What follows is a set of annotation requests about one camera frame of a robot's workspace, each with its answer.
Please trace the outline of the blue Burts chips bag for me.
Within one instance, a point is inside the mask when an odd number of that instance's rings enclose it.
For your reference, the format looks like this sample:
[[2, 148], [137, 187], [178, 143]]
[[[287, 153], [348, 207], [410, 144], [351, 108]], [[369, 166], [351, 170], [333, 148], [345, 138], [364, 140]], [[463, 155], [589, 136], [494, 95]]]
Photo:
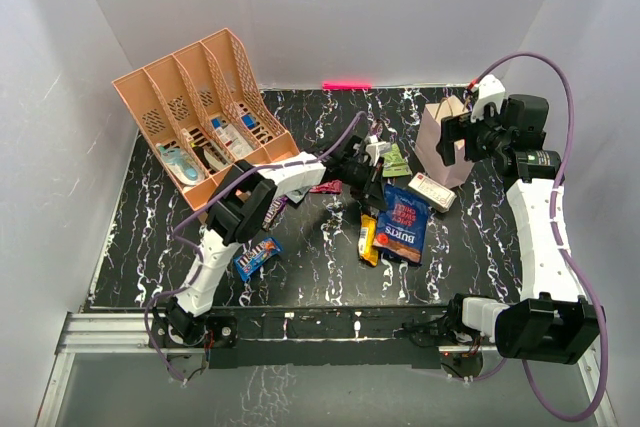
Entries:
[[386, 211], [378, 214], [373, 246], [387, 254], [420, 265], [430, 217], [429, 205], [410, 191], [387, 184]]

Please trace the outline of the blue M&M's packet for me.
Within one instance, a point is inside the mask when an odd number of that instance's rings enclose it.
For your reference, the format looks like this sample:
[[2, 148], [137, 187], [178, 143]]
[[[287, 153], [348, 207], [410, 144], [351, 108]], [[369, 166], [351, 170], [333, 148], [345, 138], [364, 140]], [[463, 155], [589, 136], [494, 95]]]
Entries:
[[282, 247], [273, 237], [267, 237], [258, 242], [251, 249], [233, 260], [233, 264], [240, 275], [240, 278], [246, 282], [252, 274], [259, 270], [272, 257], [279, 255]]

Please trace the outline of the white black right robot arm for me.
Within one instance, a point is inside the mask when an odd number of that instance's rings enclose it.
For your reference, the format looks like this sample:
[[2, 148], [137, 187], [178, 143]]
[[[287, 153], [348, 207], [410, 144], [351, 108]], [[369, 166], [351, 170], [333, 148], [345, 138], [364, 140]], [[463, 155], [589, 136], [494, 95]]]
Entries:
[[505, 358], [575, 364], [600, 333], [596, 309], [564, 259], [568, 239], [554, 181], [561, 166], [544, 149], [546, 99], [514, 94], [487, 102], [483, 117], [471, 113], [441, 122], [436, 146], [445, 165], [455, 163], [457, 142], [466, 159], [491, 159], [501, 175], [518, 236], [522, 290], [516, 304], [457, 294], [447, 306], [447, 335], [466, 344], [481, 337]]

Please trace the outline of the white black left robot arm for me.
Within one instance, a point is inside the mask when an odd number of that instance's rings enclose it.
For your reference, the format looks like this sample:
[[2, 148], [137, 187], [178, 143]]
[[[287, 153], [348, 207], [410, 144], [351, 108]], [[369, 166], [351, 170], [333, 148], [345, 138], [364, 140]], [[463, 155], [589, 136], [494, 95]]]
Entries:
[[344, 139], [332, 152], [302, 152], [284, 161], [255, 166], [233, 164], [207, 208], [206, 230], [188, 277], [165, 310], [165, 331], [173, 341], [194, 346], [206, 334], [217, 286], [239, 247], [262, 228], [274, 200], [294, 191], [339, 180], [368, 209], [387, 209], [382, 152], [375, 136]]

